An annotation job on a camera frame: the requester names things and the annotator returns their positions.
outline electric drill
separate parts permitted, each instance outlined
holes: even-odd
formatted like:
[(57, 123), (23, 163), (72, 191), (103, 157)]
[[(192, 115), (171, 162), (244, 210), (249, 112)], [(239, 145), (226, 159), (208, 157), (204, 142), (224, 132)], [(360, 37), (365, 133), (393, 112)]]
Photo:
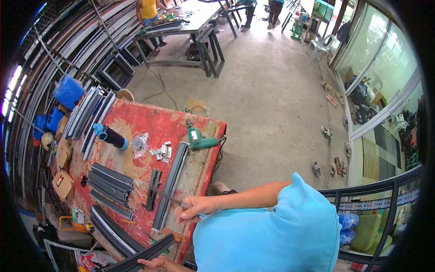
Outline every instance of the electric drill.
[(192, 125), (190, 119), (186, 120), (187, 135), (189, 137), (190, 149), (209, 148), (219, 144), (218, 138), (202, 137), (199, 129)]

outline sticker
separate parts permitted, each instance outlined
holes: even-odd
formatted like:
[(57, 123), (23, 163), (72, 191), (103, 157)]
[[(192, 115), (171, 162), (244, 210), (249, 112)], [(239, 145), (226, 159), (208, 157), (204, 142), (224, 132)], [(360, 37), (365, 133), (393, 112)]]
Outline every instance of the sticker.
[(64, 180), (64, 178), (62, 176), (59, 177), (59, 179), (56, 182), (56, 185), (59, 187), (59, 185), (62, 183), (62, 180)]
[(196, 131), (192, 131), (192, 138), (193, 138), (194, 140), (197, 140), (197, 139), (198, 139), (198, 135), (196, 135)]

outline pants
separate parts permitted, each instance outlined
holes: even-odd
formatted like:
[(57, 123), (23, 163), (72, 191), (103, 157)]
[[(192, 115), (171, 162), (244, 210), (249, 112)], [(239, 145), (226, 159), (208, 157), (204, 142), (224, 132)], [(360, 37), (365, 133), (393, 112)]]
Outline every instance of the pants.
[(278, 15), (281, 13), (283, 4), (274, 0), (269, 0), (269, 23), (275, 25)]
[[(144, 23), (144, 26), (147, 27), (150, 24), (152, 24), (155, 20), (157, 20), (159, 17), (156, 15), (155, 17), (151, 18), (151, 19), (142, 19), (142, 22)], [(157, 39), (156, 38), (150, 38), (151, 43), (154, 45), (155, 48), (160, 47), (160, 45), (157, 43)], [(163, 37), (159, 37), (159, 41), (162, 42), (163, 41)]]
[(245, 28), (251, 27), (251, 21), (252, 17), (254, 16), (255, 7), (247, 7), (245, 8), (245, 14), (246, 14), (246, 24)]

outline workbench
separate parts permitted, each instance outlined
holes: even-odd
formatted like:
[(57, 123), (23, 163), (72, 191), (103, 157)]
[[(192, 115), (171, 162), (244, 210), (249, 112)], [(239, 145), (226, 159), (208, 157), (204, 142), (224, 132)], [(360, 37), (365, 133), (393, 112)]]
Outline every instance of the workbench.
[[(203, 136), (218, 137), (225, 134), (227, 124), (217, 120), (208, 119), (201, 116), (195, 116), (184, 112), (173, 111), (152, 105), (140, 104), (127, 100), (116, 99), (109, 110), (103, 124), (109, 126), (116, 132), (125, 136), (129, 143), (137, 135), (148, 132), (148, 145), (154, 149), (159, 149), (166, 141), (171, 141), (172, 159), (177, 152), (180, 141), (188, 142), (186, 119), (189, 118), (192, 124), (197, 127)], [(131, 237), (147, 247), (146, 242), (149, 238), (141, 233), (138, 225), (146, 231), (155, 240), (159, 240), (164, 235), (151, 231), (157, 207), (160, 203), (160, 197), (157, 196), (154, 210), (148, 212), (141, 204), (146, 204), (149, 180), (152, 169), (162, 171), (161, 187), (166, 184), (167, 175), (172, 165), (172, 160), (167, 164), (163, 161), (157, 161), (155, 156), (149, 152), (141, 158), (135, 159), (133, 148), (129, 144), (125, 151), (119, 151), (114, 146), (96, 140), (93, 144), (89, 158), (82, 161), (83, 154), (80, 153), (80, 146), (83, 137), (79, 141), (72, 141), (73, 153), (69, 167), (69, 175), (74, 180), (74, 197), (67, 201), (68, 206), (79, 208), (85, 212), (85, 222), (90, 221), (90, 208), (96, 202), (89, 196), (90, 186), (81, 187), (80, 182), (87, 171), (91, 169), (93, 162), (98, 162), (107, 168), (127, 175), (134, 179), (134, 190), (129, 197), (131, 212), (134, 213), (133, 220), (137, 224), (131, 224), (120, 221), (125, 219), (109, 208), (100, 205), (103, 210)], [(178, 199), (190, 195), (204, 196), (207, 186), (212, 175), (216, 158), (219, 153), (219, 145), (201, 150), (189, 150), (183, 170), (180, 175), (174, 196)], [(176, 204), (171, 204), (169, 214), (164, 223), (164, 230), (181, 234), (185, 242), (176, 242), (169, 248), (170, 253), (167, 255), (178, 263), (183, 260), (187, 251), (189, 242), (195, 228), (194, 223), (176, 224), (174, 217), (174, 208)], [(97, 230), (92, 233), (98, 243), (100, 243), (116, 259), (122, 260), (123, 257), (109, 244), (109, 242)]]
[[(219, 41), (214, 32), (213, 24), (210, 21), (218, 16), (221, 9), (220, 2), (205, 3), (198, 0), (189, 0), (175, 7), (179, 13), (179, 17), (184, 18), (188, 22), (183, 22), (181, 28), (177, 29), (162, 29), (160, 31), (145, 31), (142, 30), (133, 37), (134, 44), (142, 56), (147, 67), (150, 66), (178, 66), (178, 67), (193, 67), (202, 68), (207, 77), (212, 74), (218, 78), (224, 66), (225, 59), (222, 54)], [(146, 57), (139, 44), (139, 40), (147, 41), (149, 38), (170, 36), (170, 35), (186, 35), (190, 36), (185, 40), (182, 46), (177, 50), (170, 60), (150, 60)], [(204, 40), (210, 41), (208, 48), (211, 47), (213, 52), (213, 60), (208, 54), (208, 48), (204, 44)], [(184, 52), (191, 44), (190, 40), (196, 43), (201, 61), (180, 60), (180, 57), (185, 57)]]

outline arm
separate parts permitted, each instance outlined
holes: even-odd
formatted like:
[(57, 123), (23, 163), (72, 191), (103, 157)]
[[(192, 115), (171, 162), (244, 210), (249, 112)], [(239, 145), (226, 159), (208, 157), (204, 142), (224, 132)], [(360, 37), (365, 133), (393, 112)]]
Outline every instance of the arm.
[(173, 261), (170, 261), (165, 256), (158, 256), (157, 258), (151, 261), (139, 259), (137, 260), (137, 262), (146, 265), (146, 267), (149, 268), (163, 268), (167, 272), (193, 272), (192, 269), (189, 269)]
[(188, 209), (175, 209), (177, 223), (184, 220), (198, 222), (201, 219), (195, 215), (215, 213), (217, 210), (231, 208), (266, 208), (278, 203), (278, 194), (282, 188), (289, 186), (291, 181), (275, 181), (260, 185), (241, 193), (218, 196), (189, 196), (183, 200)]
[(156, 7), (159, 7), (162, 10), (167, 10), (167, 8), (160, 2), (160, 0), (156, 0)]
[(138, 2), (136, 4), (136, 17), (139, 20), (139, 22), (143, 25), (144, 22), (143, 22), (142, 16), (141, 16), (141, 7), (142, 7), (142, 1), (138, 0)]

